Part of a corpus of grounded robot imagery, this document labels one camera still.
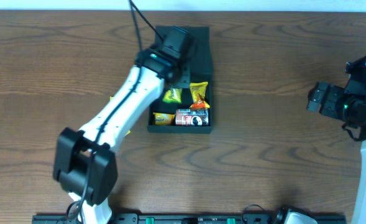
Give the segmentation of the green pandan cake packet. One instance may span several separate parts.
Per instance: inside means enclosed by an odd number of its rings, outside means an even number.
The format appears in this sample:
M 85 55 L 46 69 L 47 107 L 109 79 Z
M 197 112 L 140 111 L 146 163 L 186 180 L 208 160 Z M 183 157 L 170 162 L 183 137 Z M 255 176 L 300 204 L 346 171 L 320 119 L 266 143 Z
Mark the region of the green pandan cake packet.
M 182 103 L 182 89 L 181 88 L 169 88 L 162 99 L 165 103 Z

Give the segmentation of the red Pringles can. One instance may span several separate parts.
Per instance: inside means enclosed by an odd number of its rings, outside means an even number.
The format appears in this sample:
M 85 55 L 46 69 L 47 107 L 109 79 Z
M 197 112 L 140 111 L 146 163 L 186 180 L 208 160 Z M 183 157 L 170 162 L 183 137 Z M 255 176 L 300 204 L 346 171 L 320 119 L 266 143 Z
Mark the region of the red Pringles can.
M 201 109 L 178 109 L 175 114 L 175 124 L 177 126 L 208 126 L 209 111 Z

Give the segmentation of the black gift box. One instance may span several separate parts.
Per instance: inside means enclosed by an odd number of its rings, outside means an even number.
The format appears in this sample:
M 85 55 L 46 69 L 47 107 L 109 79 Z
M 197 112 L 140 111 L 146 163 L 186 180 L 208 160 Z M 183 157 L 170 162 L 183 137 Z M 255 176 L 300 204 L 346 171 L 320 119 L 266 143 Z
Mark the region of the black gift box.
M 149 120 L 147 129 L 150 133 L 188 133 L 209 134 L 213 130 L 213 109 L 208 109 L 208 124 L 205 125 L 198 118 L 193 120 L 197 126 L 158 126 L 155 124 L 155 113 L 175 114 L 178 109 L 188 109 L 193 104 L 189 89 L 190 83 L 208 82 L 205 102 L 213 105 L 213 61 L 211 58 L 208 27 L 182 27 L 187 31 L 188 37 L 188 61 L 182 71 L 190 75 L 189 80 L 182 80 L 181 84 L 186 87 L 182 90 L 182 103 L 166 103 L 161 98 L 154 101 L 149 107 Z

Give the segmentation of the yellow biscuit packet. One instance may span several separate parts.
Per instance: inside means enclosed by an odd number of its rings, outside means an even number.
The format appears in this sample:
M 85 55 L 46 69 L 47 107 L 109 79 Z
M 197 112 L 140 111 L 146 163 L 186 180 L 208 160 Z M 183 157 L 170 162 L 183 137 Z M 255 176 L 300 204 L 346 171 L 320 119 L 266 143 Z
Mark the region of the yellow biscuit packet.
M 157 126 L 171 126 L 174 122 L 175 115 L 174 114 L 166 114 L 166 113 L 153 113 L 154 125 Z

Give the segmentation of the orange yellow peanut snack packet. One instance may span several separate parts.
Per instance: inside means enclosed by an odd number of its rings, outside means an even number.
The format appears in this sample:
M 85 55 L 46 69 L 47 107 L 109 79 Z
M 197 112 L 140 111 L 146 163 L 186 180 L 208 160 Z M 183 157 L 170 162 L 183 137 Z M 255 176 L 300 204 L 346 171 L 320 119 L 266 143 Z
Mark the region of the orange yellow peanut snack packet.
M 210 105 L 205 101 L 208 82 L 190 83 L 190 92 L 193 104 L 190 109 L 209 109 Z

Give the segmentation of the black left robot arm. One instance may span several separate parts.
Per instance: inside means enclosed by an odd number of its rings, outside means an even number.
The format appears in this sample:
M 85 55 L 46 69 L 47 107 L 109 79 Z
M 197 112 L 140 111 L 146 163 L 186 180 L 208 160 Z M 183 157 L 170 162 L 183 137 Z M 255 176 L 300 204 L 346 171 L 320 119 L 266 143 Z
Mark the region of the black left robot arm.
M 65 128 L 56 145 L 53 178 L 75 196 L 66 220 L 108 223 L 108 196 L 117 180 L 116 152 L 128 130 L 163 93 L 180 81 L 192 38 L 173 26 L 160 44 L 140 49 L 127 80 L 112 100 L 75 131 Z

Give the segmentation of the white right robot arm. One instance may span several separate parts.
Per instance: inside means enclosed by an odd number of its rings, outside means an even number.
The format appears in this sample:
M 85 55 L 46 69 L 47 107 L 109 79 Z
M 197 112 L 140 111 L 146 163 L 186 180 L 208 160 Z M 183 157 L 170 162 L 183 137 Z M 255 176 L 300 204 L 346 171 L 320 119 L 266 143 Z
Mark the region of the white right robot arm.
M 366 59 L 346 64 L 344 87 L 317 82 L 308 93 L 307 110 L 343 122 L 342 130 L 361 143 L 361 173 L 352 223 L 366 223 Z

